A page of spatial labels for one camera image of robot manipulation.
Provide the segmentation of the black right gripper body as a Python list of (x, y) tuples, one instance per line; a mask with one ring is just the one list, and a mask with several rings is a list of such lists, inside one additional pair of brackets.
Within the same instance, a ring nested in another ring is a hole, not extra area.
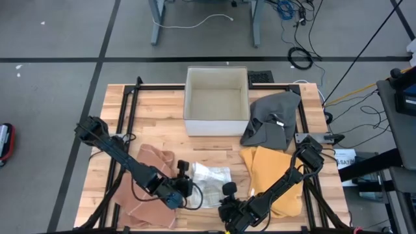
[(231, 198), (220, 201), (218, 214), (225, 229), (229, 233), (242, 233), (254, 221), (253, 214), (248, 210), (248, 202)]

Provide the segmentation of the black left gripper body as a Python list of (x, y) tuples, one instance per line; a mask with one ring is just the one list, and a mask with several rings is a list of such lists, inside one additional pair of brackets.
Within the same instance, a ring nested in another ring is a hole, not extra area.
[(168, 178), (162, 177), (155, 189), (155, 195), (169, 209), (181, 208), (184, 199), (192, 194), (193, 181), (190, 178)]

